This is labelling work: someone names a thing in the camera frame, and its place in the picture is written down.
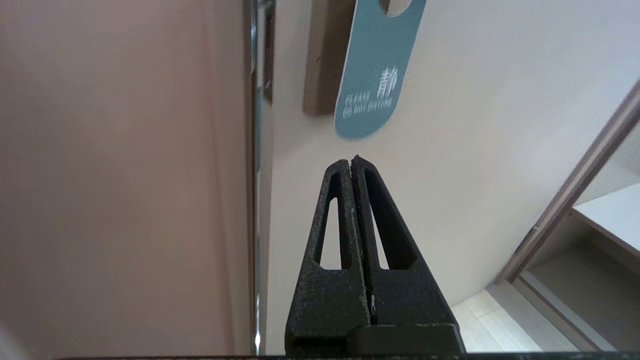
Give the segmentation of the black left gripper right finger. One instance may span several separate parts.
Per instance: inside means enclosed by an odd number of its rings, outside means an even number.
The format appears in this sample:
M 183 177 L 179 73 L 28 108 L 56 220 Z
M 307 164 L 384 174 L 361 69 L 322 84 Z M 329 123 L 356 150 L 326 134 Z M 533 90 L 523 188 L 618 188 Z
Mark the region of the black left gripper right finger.
M 457 326 L 377 167 L 357 155 L 350 173 L 372 323 Z

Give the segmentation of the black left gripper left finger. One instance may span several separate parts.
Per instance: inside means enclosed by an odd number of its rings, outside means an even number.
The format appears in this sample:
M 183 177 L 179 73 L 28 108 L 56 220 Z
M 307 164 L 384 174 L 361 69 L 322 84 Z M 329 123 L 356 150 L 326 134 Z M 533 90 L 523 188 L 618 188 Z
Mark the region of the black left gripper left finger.
M 341 267 L 321 265 L 330 202 L 337 202 Z M 310 234 L 302 256 L 285 326 L 288 356 L 347 356 L 349 335 L 370 325 L 350 164 L 341 159 L 327 167 L 318 194 Z

